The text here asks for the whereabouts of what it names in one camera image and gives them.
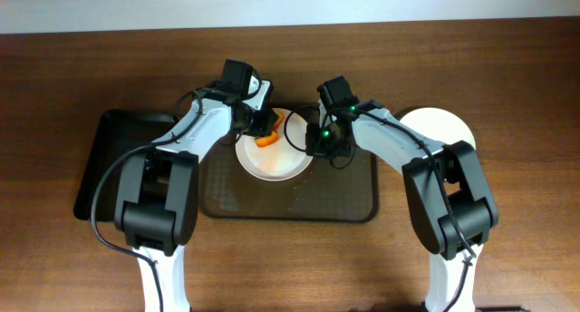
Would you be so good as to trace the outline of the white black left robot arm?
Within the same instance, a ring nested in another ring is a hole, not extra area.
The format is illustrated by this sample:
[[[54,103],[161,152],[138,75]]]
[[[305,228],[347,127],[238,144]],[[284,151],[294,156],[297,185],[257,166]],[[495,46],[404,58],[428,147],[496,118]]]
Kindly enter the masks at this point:
[[[164,135],[121,158],[114,224],[140,263],[148,311],[189,311],[184,253],[198,218],[199,165],[229,134],[266,135],[272,84],[249,63],[226,60],[218,80],[189,93],[187,113]]]

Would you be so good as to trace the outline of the white plate with sauce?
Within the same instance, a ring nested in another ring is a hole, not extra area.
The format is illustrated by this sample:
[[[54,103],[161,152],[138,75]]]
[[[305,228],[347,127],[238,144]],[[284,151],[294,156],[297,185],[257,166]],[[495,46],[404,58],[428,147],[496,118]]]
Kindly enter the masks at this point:
[[[285,120],[276,129],[279,139],[266,147],[258,147],[256,139],[246,135],[237,142],[237,159],[252,176],[267,181],[290,180],[311,164],[313,158],[292,147],[286,138],[289,135],[290,142],[303,149],[306,120],[294,113],[287,123],[286,132],[284,126]]]

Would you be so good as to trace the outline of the orange and green sponge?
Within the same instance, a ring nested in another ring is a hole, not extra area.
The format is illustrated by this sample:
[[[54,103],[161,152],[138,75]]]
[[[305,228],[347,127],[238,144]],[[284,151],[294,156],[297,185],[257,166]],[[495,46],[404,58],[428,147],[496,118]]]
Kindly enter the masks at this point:
[[[281,123],[284,121],[285,114],[278,109],[274,109],[274,113],[276,114],[277,119],[276,119],[275,123],[273,124],[273,128],[272,128],[272,131],[270,132],[270,134],[265,136],[265,137],[255,138],[255,144],[259,148],[265,148],[269,145],[274,144],[276,141],[279,140],[279,135],[277,133],[277,129],[279,128]]]

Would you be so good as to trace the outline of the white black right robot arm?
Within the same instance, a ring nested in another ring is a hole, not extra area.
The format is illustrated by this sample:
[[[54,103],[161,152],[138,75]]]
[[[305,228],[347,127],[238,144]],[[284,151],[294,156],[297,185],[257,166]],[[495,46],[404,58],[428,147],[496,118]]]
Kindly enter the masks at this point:
[[[424,311],[473,311],[475,271],[498,208],[479,156],[466,141],[447,144],[362,102],[342,76],[318,86],[319,120],[308,124],[305,152],[333,161],[363,149],[403,177],[411,225],[430,254]]]

